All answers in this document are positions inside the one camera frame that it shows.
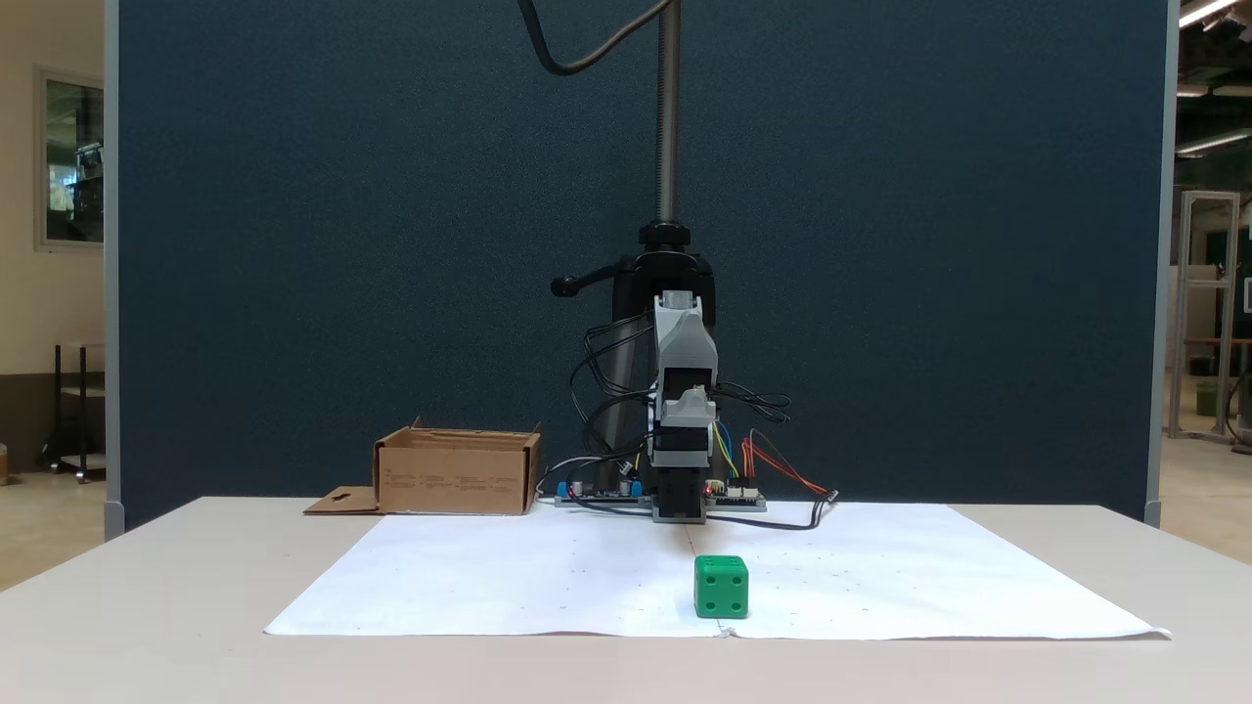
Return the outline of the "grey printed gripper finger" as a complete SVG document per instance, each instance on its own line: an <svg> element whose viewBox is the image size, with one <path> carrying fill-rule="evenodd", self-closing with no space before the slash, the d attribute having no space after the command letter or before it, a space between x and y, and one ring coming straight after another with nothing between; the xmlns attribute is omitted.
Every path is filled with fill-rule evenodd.
<svg viewBox="0 0 1252 704"><path fill-rule="evenodd" d="M712 402L706 387L694 386L676 398L660 398L657 422L667 428L707 428L712 423Z"/></svg>

